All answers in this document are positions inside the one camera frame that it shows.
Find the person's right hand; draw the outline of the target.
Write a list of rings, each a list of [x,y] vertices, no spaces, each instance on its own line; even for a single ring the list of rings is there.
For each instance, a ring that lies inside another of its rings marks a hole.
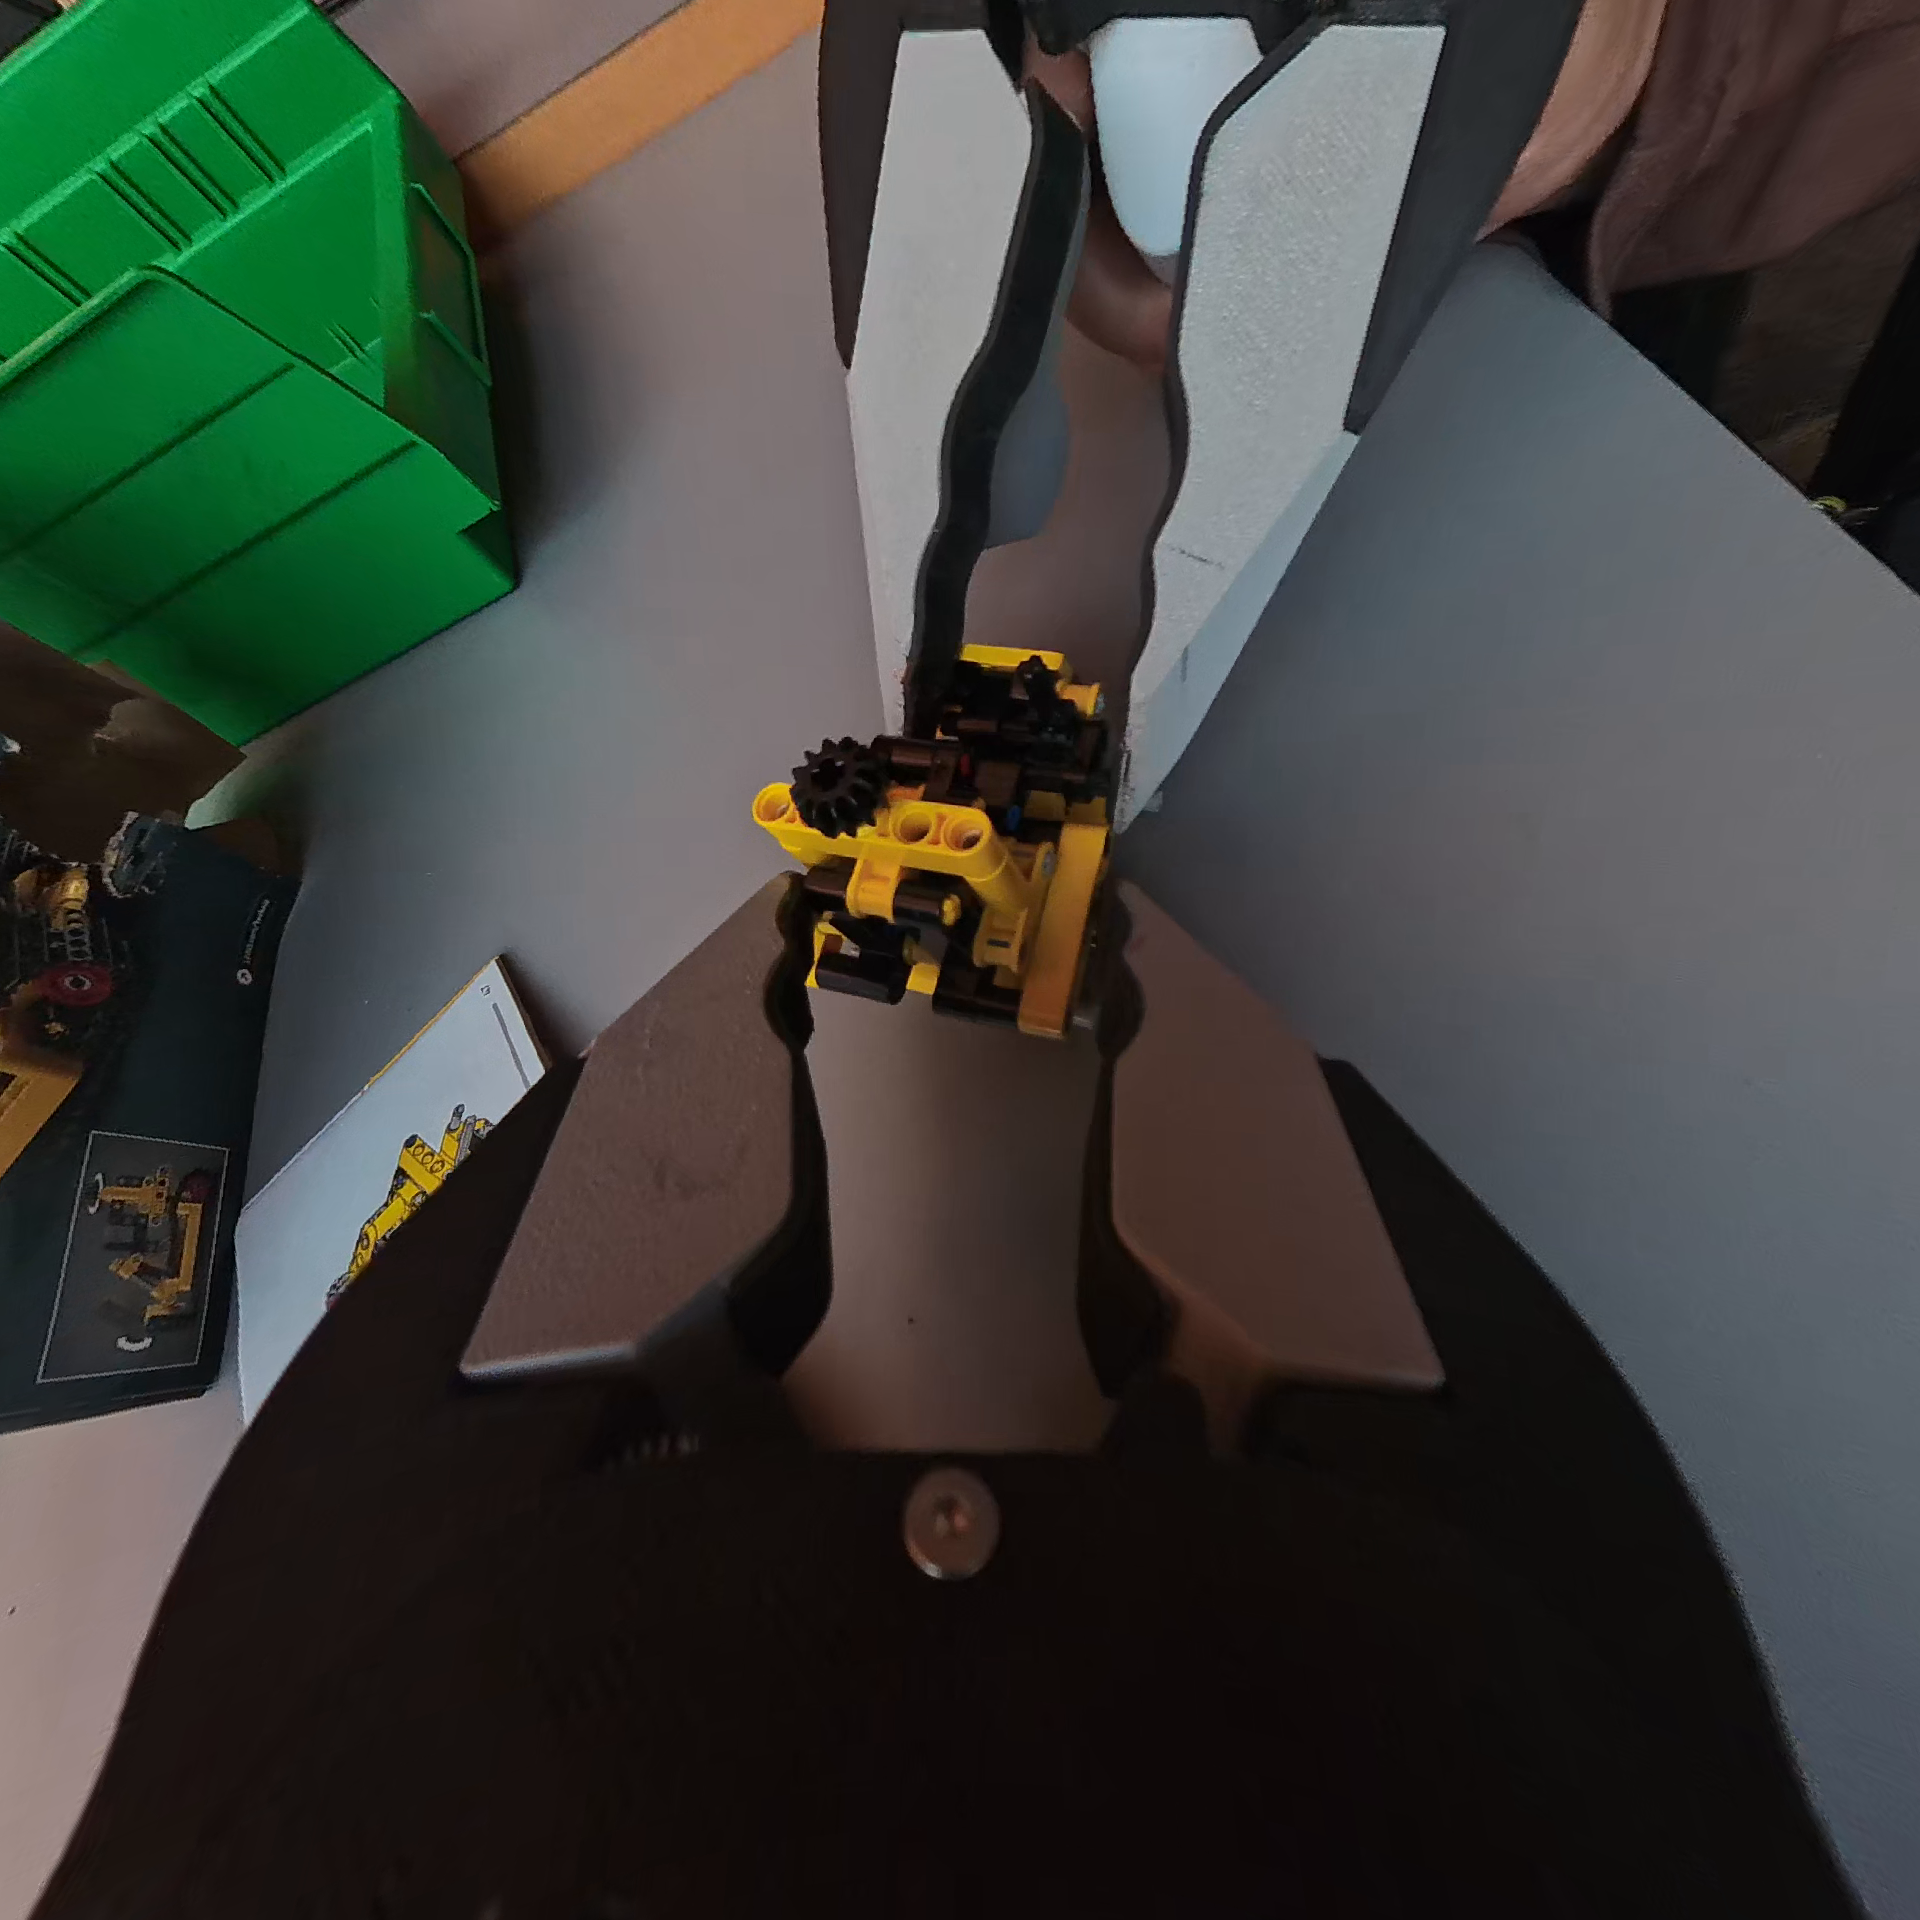
[[[1089,207],[1068,294],[1068,322],[1096,348],[1141,371],[1167,371],[1174,287],[1122,225],[1098,139],[1089,144]]]

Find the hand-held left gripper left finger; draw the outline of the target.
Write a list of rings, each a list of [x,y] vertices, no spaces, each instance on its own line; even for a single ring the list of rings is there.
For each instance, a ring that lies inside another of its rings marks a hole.
[[[469,1380],[778,1380],[805,1354],[834,1291],[812,934],[805,881],[776,875],[588,1045]]]

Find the lego instruction booklet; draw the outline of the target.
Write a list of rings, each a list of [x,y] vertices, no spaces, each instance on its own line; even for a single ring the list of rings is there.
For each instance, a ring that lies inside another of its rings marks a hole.
[[[245,1425],[324,1314],[548,1066],[503,956],[474,972],[239,1216]]]

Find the green plastic storage bin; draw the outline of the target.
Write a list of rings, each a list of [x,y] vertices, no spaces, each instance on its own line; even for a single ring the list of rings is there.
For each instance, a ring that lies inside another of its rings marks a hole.
[[[2,612],[241,748],[516,588],[463,182],[319,6],[2,71]]]

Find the dark lego set box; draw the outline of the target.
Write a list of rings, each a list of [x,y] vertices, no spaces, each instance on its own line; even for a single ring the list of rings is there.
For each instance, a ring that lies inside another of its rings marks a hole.
[[[207,1391],[229,1351],[280,937],[271,827],[192,827],[242,750],[2,634],[2,1429]]]

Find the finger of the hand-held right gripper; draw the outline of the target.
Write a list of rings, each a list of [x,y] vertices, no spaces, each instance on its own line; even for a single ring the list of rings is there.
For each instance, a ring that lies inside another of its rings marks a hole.
[[[820,165],[885,712],[930,712],[980,558],[1063,491],[1091,141],[1016,3],[833,1]]]
[[[1191,167],[1117,815],[1174,773],[1509,183],[1579,1],[1289,3]]]

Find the person's right forearm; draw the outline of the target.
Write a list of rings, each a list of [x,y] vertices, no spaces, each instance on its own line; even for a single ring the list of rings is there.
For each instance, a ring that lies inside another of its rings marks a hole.
[[[1585,1],[1525,144],[1479,238],[1577,202],[1647,88],[1669,1]]]

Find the yellow black lego model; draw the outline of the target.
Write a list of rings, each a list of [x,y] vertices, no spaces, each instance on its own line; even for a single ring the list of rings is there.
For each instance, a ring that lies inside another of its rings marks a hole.
[[[1059,649],[964,646],[924,730],[828,735],[756,792],[800,874],[808,983],[1068,1038],[1114,786],[1101,684]]]

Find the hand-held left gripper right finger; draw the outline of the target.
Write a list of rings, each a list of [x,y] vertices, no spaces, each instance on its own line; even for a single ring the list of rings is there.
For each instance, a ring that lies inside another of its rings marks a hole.
[[[1135,881],[1095,947],[1077,1318],[1111,1400],[1174,1376],[1436,1391],[1444,1363],[1315,1047]]]

